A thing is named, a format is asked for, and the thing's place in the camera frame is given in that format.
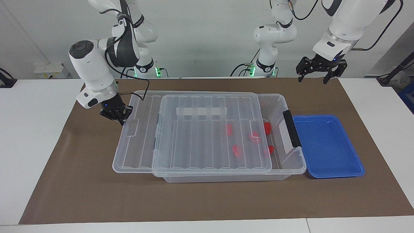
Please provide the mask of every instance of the white wall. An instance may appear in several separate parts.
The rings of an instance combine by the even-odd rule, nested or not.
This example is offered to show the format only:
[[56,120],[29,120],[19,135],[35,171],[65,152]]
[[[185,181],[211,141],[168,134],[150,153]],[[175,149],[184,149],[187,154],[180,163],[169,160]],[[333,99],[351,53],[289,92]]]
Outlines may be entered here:
[[[414,23],[395,42],[387,53],[370,70],[369,75],[382,75],[390,67],[399,65],[414,51]],[[407,74],[414,74],[414,66],[405,70]]]
[[14,78],[36,78],[35,62],[47,62],[43,54],[0,1],[0,67]]
[[[83,39],[111,36],[116,19],[100,15],[86,0],[1,0],[23,29],[52,63],[64,63],[74,73],[67,51]],[[159,29],[159,39],[149,45],[154,58],[168,69],[170,76],[228,76],[233,68],[249,62],[258,49],[253,40],[255,27],[274,23],[267,0],[138,0],[146,20]],[[304,16],[313,0],[296,4]],[[368,47],[398,9],[396,2],[367,29],[358,43]],[[351,52],[345,58],[349,67],[343,77],[361,78],[394,44],[414,21],[414,0],[405,0],[404,10],[378,45],[369,52]],[[303,56],[313,57],[313,45],[328,28],[331,19],[318,4],[305,21],[295,21],[298,37],[278,45],[279,77],[296,77],[295,67]],[[10,29],[0,39],[10,37]],[[23,46],[17,48],[16,64],[26,59]],[[24,72],[30,76],[30,70]]]

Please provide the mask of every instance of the green led light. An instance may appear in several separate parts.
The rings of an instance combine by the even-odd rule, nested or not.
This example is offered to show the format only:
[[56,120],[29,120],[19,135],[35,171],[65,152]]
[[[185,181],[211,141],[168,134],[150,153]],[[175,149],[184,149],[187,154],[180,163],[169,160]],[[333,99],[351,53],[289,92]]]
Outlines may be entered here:
[[255,76],[255,72],[256,72],[256,67],[252,66],[250,68],[249,76],[250,77],[254,77]]
[[156,72],[157,78],[162,77],[162,72],[158,67],[155,67],[155,72]]

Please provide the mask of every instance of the red object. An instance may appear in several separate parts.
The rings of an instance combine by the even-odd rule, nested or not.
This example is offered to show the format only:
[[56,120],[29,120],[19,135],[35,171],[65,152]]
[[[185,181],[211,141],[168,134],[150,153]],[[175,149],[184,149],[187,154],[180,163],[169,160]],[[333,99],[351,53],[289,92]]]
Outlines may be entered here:
[[273,153],[273,151],[274,151],[274,146],[269,146],[269,152]]
[[270,134],[272,132],[272,125],[269,122],[265,122],[265,133]]
[[227,136],[233,135],[233,125],[232,124],[227,124],[226,125],[226,130],[227,130]]
[[253,133],[249,134],[249,138],[253,143],[260,143],[261,141],[260,136],[256,131],[253,131]]
[[238,146],[237,145],[233,145],[231,147],[231,150],[233,151],[234,156],[236,156],[236,157],[239,157],[240,156],[240,154],[238,152]]

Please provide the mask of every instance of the white label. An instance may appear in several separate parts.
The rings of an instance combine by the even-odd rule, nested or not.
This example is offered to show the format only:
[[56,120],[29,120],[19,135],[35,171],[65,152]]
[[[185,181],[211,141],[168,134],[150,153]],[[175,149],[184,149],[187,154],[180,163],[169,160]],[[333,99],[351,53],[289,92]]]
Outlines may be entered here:
[[293,149],[292,141],[290,140],[289,131],[287,130],[286,122],[283,119],[279,125],[280,135],[282,136],[283,147],[285,148],[286,154]]
[[[176,108],[177,116],[179,115],[180,108]],[[192,116],[194,108],[184,108],[184,116]],[[207,108],[197,108],[198,109],[198,116],[205,116],[207,115]],[[211,108],[211,115],[213,116],[220,116],[220,108]],[[227,115],[227,108],[224,108],[224,114]]]

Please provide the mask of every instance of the blue tray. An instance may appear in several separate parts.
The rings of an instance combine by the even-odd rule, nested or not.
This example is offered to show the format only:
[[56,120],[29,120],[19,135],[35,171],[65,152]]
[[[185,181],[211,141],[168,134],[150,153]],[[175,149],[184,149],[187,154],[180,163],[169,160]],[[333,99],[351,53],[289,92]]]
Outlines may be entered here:
[[294,116],[309,173],[315,178],[357,177],[365,169],[333,115]]

